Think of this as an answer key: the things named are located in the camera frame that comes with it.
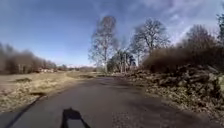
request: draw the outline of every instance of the road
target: road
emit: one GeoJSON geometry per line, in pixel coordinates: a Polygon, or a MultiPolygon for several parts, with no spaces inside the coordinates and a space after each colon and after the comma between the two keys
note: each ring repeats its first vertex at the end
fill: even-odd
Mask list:
{"type": "Polygon", "coordinates": [[[1,114],[0,127],[82,128],[79,113],[90,128],[220,127],[208,118],[182,112],[112,77],[87,80],[24,108],[1,114]]]}

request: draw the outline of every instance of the ground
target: ground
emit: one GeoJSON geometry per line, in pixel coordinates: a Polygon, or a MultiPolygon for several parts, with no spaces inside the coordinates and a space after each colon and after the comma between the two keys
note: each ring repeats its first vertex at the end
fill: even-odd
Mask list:
{"type": "Polygon", "coordinates": [[[2,113],[0,127],[63,128],[67,113],[69,128],[75,128],[81,124],[78,112],[91,128],[221,127],[206,116],[183,112],[160,98],[146,96],[116,77],[85,80],[57,95],[2,113]]]}
{"type": "Polygon", "coordinates": [[[0,112],[10,111],[34,101],[34,93],[51,95],[60,92],[93,73],[55,72],[0,76],[0,112]]]}

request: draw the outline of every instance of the pile of rocks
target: pile of rocks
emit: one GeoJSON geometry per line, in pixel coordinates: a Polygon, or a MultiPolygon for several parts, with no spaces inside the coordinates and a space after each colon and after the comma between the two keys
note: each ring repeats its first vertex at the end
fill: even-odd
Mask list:
{"type": "Polygon", "coordinates": [[[220,73],[211,67],[186,65],[174,72],[136,71],[127,77],[135,85],[146,87],[147,92],[171,99],[181,108],[206,111],[216,117],[223,115],[220,73]]]}

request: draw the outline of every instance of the dry grass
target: dry grass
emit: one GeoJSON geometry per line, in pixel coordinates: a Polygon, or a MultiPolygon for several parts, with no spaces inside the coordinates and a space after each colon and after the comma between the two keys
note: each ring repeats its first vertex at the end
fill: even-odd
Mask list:
{"type": "Polygon", "coordinates": [[[78,80],[83,80],[84,78],[80,77],[82,75],[87,76],[87,73],[57,72],[0,76],[0,112],[34,101],[37,96],[31,95],[32,93],[41,92],[49,95],[62,91],[78,80]]]}

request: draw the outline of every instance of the rock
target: rock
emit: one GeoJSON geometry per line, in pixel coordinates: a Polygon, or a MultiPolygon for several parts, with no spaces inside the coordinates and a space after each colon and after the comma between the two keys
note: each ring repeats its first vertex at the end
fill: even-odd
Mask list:
{"type": "Polygon", "coordinates": [[[187,85],[187,81],[186,80],[182,80],[180,82],[178,82],[178,86],[179,87],[185,87],[187,85]]]}
{"type": "Polygon", "coordinates": [[[224,91],[224,75],[218,78],[218,85],[220,86],[221,91],[224,91]]]}

